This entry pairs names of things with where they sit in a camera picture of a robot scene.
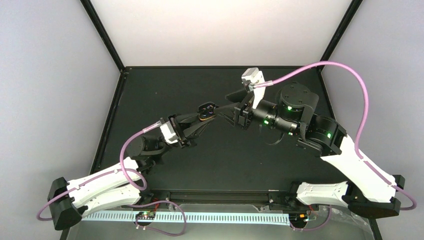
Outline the black earbuds charging case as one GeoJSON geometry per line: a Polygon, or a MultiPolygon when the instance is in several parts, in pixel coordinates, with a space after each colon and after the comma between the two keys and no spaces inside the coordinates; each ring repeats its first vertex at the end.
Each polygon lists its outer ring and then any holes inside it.
{"type": "Polygon", "coordinates": [[[217,115],[215,113],[215,109],[217,109],[218,107],[219,106],[217,106],[214,102],[205,102],[201,104],[197,108],[199,120],[206,121],[206,120],[214,118],[217,115]]]}

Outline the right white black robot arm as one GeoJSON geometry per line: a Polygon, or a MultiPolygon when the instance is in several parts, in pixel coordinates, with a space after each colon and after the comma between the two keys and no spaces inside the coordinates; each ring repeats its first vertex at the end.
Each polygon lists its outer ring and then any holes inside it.
{"type": "Polygon", "coordinates": [[[297,139],[296,146],[331,164],[346,177],[338,183],[293,182],[285,204],[293,210],[302,205],[346,207],[367,219],[398,216],[403,189],[401,175],[382,173],[367,158],[359,158],[354,141],[333,118],[316,114],[319,96],[298,82],[284,85],[276,101],[264,100],[260,89],[244,87],[226,95],[233,103],[226,117],[234,126],[247,129],[252,122],[297,139]]]}

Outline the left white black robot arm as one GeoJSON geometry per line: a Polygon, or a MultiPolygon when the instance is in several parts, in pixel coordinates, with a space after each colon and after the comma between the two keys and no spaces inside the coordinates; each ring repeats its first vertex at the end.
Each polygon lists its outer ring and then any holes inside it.
{"type": "Polygon", "coordinates": [[[124,142],[118,163],[78,179],[55,179],[36,218],[51,221],[55,230],[62,231],[90,214],[138,205],[148,189],[142,173],[157,165],[172,148],[191,146],[215,117],[212,110],[172,115],[140,130],[124,142]]]}

